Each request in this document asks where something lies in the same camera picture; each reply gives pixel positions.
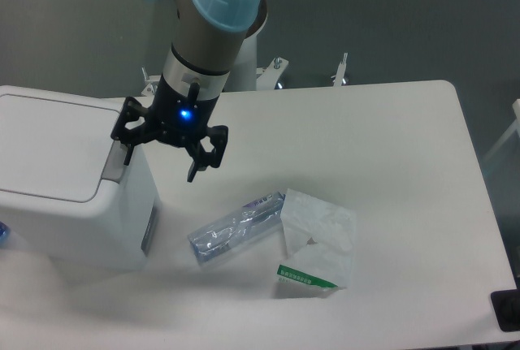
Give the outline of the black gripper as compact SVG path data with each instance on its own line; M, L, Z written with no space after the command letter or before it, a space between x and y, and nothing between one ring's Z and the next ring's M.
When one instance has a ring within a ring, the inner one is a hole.
M110 133L110 138L118 141L125 149L123 161L130 164L134 149L153 140L153 130L159 131L162 143L184 147L181 138L187 139L186 150L192 159L187 181L193 182L199 171L208 167L219 168L228 142L228 127L209 127L210 117L219 96L210 100L192 102L187 96L174 90L161 76L157 92L149 109L136 98L126 97L119 117ZM213 146L206 151L202 140L208 138Z

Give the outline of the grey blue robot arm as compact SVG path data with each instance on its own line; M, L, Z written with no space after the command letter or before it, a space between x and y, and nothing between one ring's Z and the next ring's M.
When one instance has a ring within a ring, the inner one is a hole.
M174 0L177 34L171 43L152 104L126 97L110 134L126 150L156 140L186 149L193 163L187 180L218 168L228 127L208 122L240 48L254 30L264 0Z

